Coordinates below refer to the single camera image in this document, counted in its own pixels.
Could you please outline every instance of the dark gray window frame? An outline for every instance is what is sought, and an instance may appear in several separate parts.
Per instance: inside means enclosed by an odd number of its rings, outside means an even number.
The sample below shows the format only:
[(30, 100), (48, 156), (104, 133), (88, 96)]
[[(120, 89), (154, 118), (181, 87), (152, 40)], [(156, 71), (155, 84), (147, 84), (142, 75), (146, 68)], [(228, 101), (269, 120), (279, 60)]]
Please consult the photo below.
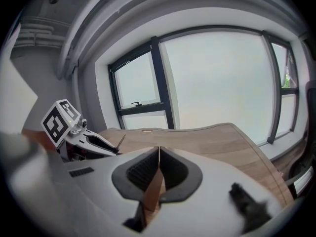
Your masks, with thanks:
[[(273, 125), (272, 125), (270, 135), (267, 139), (268, 143), (273, 144), (273, 142), (275, 141), (276, 138), (277, 139), (281, 138), (281, 137), (285, 136), (286, 134), (288, 134), (289, 132), (294, 131), (294, 128), (296, 125), (296, 120), (297, 120), (298, 108), (299, 108), (299, 89), (298, 89), (298, 87), (297, 88), (282, 88), (281, 83), (280, 83), (281, 78), (280, 78), (280, 72), (279, 72), (278, 63), (277, 63), (277, 57), (276, 57), (276, 54), (275, 54), (274, 49), (272, 47), (272, 43), (283, 46), (288, 50), (288, 52), (290, 52), (290, 54), (293, 58), (294, 73), (295, 73), (297, 85), (299, 85), (299, 81), (298, 81), (296, 61), (295, 61), (295, 57), (293, 54), (293, 50), (291, 48), (291, 44), (276, 37), (276, 36), (269, 35), (265, 31), (263, 31), (263, 38), (264, 38), (267, 50), (270, 54), (270, 60), (271, 60), (272, 66), (273, 66), (274, 85), (275, 85), (275, 93), (276, 93), (274, 120), (273, 120)], [(291, 128), (288, 132), (284, 132), (282, 135), (277, 136), (277, 128), (278, 128), (278, 123), (279, 123), (280, 115), (281, 115), (282, 96), (289, 95), (289, 94), (295, 94), (295, 96), (296, 96), (295, 107), (294, 107), (294, 117), (292, 120), (292, 125), (291, 125)]]
[[(275, 93), (273, 123), (272, 123), (270, 134), (267, 138), (267, 142), (272, 144), (274, 140), (276, 139), (277, 128), (278, 128), (278, 123), (279, 123), (280, 114), (281, 114), (281, 105), (282, 105), (281, 98), (283, 95), (287, 95), (287, 94), (296, 95), (294, 117), (293, 117), (291, 129), (290, 129), (290, 131), (294, 131), (296, 119), (297, 119), (297, 113), (298, 113), (298, 106), (299, 106), (299, 90), (298, 88), (290, 88), (290, 89), (281, 88), (277, 58), (272, 47), (272, 43), (275, 43), (275, 44), (284, 46), (291, 53), (294, 59), (293, 61), (294, 71), (295, 71), (295, 76), (296, 76), (297, 85), (298, 85), (297, 67), (296, 67), (295, 57), (293, 55), (293, 51), (292, 51), (290, 43), (276, 36), (273, 36), (267, 33), (266, 31), (261, 32), (258, 30), (245, 28), (245, 27), (225, 26), (225, 25), (191, 27), (191, 28), (175, 31), (175, 32), (172, 32), (160, 37), (156, 37), (156, 36), (152, 37), (150, 41), (146, 42), (145, 44), (140, 45), (139, 47), (135, 48), (134, 50), (128, 52), (127, 54), (119, 58), (114, 63), (110, 64), (109, 76), (110, 76), (111, 92), (112, 92), (114, 106), (115, 106), (115, 110), (118, 116), (121, 129), (125, 129), (122, 116), (155, 112), (155, 111), (165, 111), (168, 128), (174, 129), (174, 119), (173, 119), (173, 114), (172, 114), (172, 108), (171, 108), (171, 102), (170, 102), (165, 72), (163, 68), (163, 62), (162, 62), (161, 53), (159, 50), (159, 43), (172, 40), (178, 37), (182, 37), (185, 35), (205, 33), (205, 32), (238, 32), (238, 33), (253, 34), (253, 35), (262, 37), (262, 40), (266, 46), (266, 50), (268, 52), (270, 63), (273, 69), (272, 72), (274, 75), (273, 80), (274, 80), (274, 93)], [(160, 103), (154, 103), (154, 104), (144, 105), (140, 107), (132, 107), (128, 109), (121, 109), (120, 103), (119, 103), (118, 91), (116, 87), (115, 72), (119, 70), (121, 67), (123, 67), (124, 65), (126, 65), (128, 62), (142, 56), (143, 54), (147, 52), (151, 52), (152, 54), (154, 71), (156, 75), (157, 86), (158, 86), (158, 91), (159, 91), (159, 96), (160, 96)]]
[[(121, 109), (120, 102), (119, 102), (119, 94), (116, 86), (116, 79), (115, 79), (115, 72), (122, 68), (127, 63), (137, 59), (138, 57), (151, 52), (154, 71), (157, 80), (158, 92), (160, 97), (159, 103), (142, 105), (139, 107), (132, 107), (127, 109)], [(125, 129), (124, 121), (122, 116), (125, 115), (132, 115), (132, 114), (140, 114), (140, 113), (150, 113), (150, 112), (157, 112), (157, 111), (165, 111), (167, 124), (169, 129), (174, 129), (174, 122), (172, 117), (172, 110), (171, 110), (171, 102), (169, 99), (167, 82), (164, 74), (164, 69), (162, 65), (162, 59), (159, 50), (159, 42), (157, 37), (151, 38), (151, 40), (141, 46), (137, 47), (136, 49), (130, 51), (129, 53), (125, 54), (113, 64), (109, 66), (109, 77), (110, 77), (110, 87), (112, 92), (112, 98), (114, 102), (115, 111), (117, 113), (119, 125), (121, 129)]]

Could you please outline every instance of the white plastic surface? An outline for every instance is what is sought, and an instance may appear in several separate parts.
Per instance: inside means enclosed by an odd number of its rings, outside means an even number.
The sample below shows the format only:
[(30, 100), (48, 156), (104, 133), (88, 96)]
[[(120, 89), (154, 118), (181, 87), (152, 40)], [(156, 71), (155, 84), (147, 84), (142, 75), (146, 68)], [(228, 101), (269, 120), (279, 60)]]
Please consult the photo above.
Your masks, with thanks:
[(100, 155), (106, 155), (106, 156), (115, 156), (116, 154), (110, 152), (110, 151), (107, 151), (105, 149), (102, 149), (100, 147), (97, 147), (93, 144), (90, 144), (88, 141), (87, 141), (87, 136), (94, 136), (94, 137), (97, 137), (99, 138), (101, 141), (103, 141), (104, 143), (108, 144), (110, 147), (113, 147), (114, 146), (112, 145), (111, 142), (109, 142), (108, 140), (106, 140), (105, 138), (103, 138), (101, 135), (95, 133), (95, 132), (87, 132), (87, 131), (84, 131), (82, 133), (80, 133), (78, 136), (75, 136), (75, 137), (71, 137), (70, 135), (67, 135), (65, 137), (65, 140), (73, 145), (73, 146), (77, 146), (83, 150), (87, 150), (89, 152), (94, 152), (96, 154), (100, 154)]
[(20, 133), (38, 96), (28, 86), (10, 60), (20, 31), (16, 28), (0, 54), (0, 131)]
[(68, 171), (88, 166), (94, 169), (93, 172), (78, 176), (73, 180), (92, 203), (96, 204), (112, 219), (122, 225), (128, 218), (135, 216), (139, 202), (125, 199), (121, 196), (112, 182), (112, 173), (119, 165), (134, 159), (150, 149), (145, 148), (121, 156), (96, 160), (73, 161), (65, 164), (65, 167)]
[(296, 194), (299, 196), (303, 189), (308, 185), (311, 178), (314, 176), (314, 169), (311, 166), (308, 171), (297, 181), (294, 182)]
[(279, 201), (263, 186), (237, 168), (214, 159), (174, 149), (173, 152), (199, 166), (203, 173), (200, 187), (184, 202), (161, 205), (159, 213), (144, 230), (146, 236), (240, 236), (244, 218), (229, 195), (236, 182), (257, 201), (267, 202), (273, 217), (281, 212)]
[[(56, 113), (53, 113), (54, 108), (57, 109), (60, 117), (56, 116), (57, 115)], [(58, 147), (59, 144), (66, 138), (71, 128), (73, 128), (75, 124), (78, 123), (80, 116), (81, 114), (72, 106), (72, 104), (67, 99), (63, 99), (63, 100), (56, 101), (50, 107), (48, 112), (45, 114), (45, 116), (41, 120), (40, 124), (42, 128), (44, 129), (44, 131), (46, 132), (46, 134), (48, 135), (51, 142), (54, 144), (54, 146)], [(57, 127), (58, 132), (54, 132), (51, 135), (50, 131), (53, 131), (53, 129), (55, 128), (54, 122), (57, 122), (58, 124), (58, 127)]]
[(267, 139), (273, 116), (273, 80), (260, 36), (210, 32), (161, 45), (167, 52), (165, 64), (170, 62), (166, 74), (173, 114), (180, 123), (177, 129), (232, 122), (255, 143)]

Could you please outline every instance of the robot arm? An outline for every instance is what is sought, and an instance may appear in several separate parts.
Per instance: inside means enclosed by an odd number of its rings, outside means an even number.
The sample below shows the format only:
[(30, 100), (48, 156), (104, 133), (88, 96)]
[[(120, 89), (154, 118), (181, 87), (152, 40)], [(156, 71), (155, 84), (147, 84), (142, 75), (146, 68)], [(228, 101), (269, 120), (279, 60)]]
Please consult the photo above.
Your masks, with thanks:
[(122, 142), (115, 147), (99, 134), (87, 130), (87, 120), (67, 99), (56, 101), (42, 119), (41, 125), (61, 157), (66, 160), (72, 159), (67, 144), (77, 149), (76, 155), (90, 159), (117, 155)]

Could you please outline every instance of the black vent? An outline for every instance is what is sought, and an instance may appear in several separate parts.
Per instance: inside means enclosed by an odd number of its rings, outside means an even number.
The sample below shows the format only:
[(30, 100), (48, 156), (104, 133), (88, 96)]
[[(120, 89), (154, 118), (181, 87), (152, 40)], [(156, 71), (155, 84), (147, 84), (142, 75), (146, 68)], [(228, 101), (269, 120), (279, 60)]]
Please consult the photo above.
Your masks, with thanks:
[(159, 168), (159, 148), (147, 152), (116, 167), (112, 182), (123, 198), (143, 202), (144, 191)]
[(158, 154), (151, 154), (131, 166), (126, 172), (129, 181), (145, 191), (158, 169), (158, 157)]
[(160, 169), (163, 173), (166, 191), (181, 184), (188, 176), (188, 168), (178, 159), (160, 153)]
[(69, 174), (71, 175), (71, 177), (76, 177), (76, 176), (82, 176), (88, 173), (93, 172), (94, 170), (90, 167), (87, 168), (82, 168), (82, 169), (77, 169), (77, 170), (73, 170), (73, 171), (69, 171)]

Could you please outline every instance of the pipe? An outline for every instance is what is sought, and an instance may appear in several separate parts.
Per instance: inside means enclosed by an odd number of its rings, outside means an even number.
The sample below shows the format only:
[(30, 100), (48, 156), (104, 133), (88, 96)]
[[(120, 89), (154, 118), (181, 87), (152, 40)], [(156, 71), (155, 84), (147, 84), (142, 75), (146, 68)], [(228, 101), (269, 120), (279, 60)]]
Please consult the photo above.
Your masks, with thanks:
[(21, 24), (22, 28), (35, 28), (35, 29), (42, 29), (42, 30), (50, 30), (51, 32), (54, 31), (54, 28), (52, 26), (45, 26), (40, 24)]
[(90, 0), (83, 9), (79, 10), (79, 13), (76, 15), (75, 19), (73, 20), (70, 28), (68, 29), (66, 40), (64, 45), (61, 49), (59, 60), (58, 60), (58, 67), (57, 67), (57, 78), (60, 80), (63, 75), (63, 70), (67, 58), (67, 54), (73, 41), (78, 29), (80, 28), (81, 24), (83, 23), (86, 16), (90, 13), (90, 11), (96, 6), (96, 4), (100, 0)]
[(75, 105), (78, 110), (78, 112), (81, 114), (81, 117), (83, 117), (82, 109), (81, 109), (81, 103), (80, 103), (80, 97), (79, 97), (79, 88), (78, 88), (78, 68), (75, 67), (73, 77), (72, 77), (72, 85), (73, 85), (73, 94), (75, 97)]
[(33, 44), (34, 46), (50, 45), (50, 46), (59, 46), (59, 47), (61, 47), (63, 45), (61, 42), (51, 42), (51, 41), (38, 40), (38, 39), (35, 42), (33, 39), (17, 40), (15, 44), (16, 45)]
[(62, 22), (62, 21), (58, 21), (58, 20), (54, 20), (54, 19), (49, 19), (49, 18), (44, 18), (44, 17), (33, 17), (33, 16), (25, 16), (22, 19), (24, 20), (34, 20), (34, 21), (43, 21), (43, 22), (47, 22), (47, 23), (52, 23), (52, 24), (56, 24), (56, 25), (60, 25), (60, 26), (65, 26), (65, 27), (69, 27), (70, 24)]
[(49, 30), (40, 30), (40, 29), (21, 29), (20, 33), (39, 33), (39, 34), (49, 34), (52, 32)]
[[(16, 48), (16, 47), (27, 47), (27, 46), (35, 46), (35, 45), (34, 44), (15, 45), (14, 48)], [(36, 46), (60, 48), (60, 46), (54, 46), (54, 45), (36, 45)]]
[(35, 34), (35, 33), (22, 33), (19, 34), (18, 38), (40, 38), (40, 39), (46, 39), (46, 40), (60, 40), (64, 41), (65, 37), (57, 36), (57, 35), (50, 35), (50, 34)]

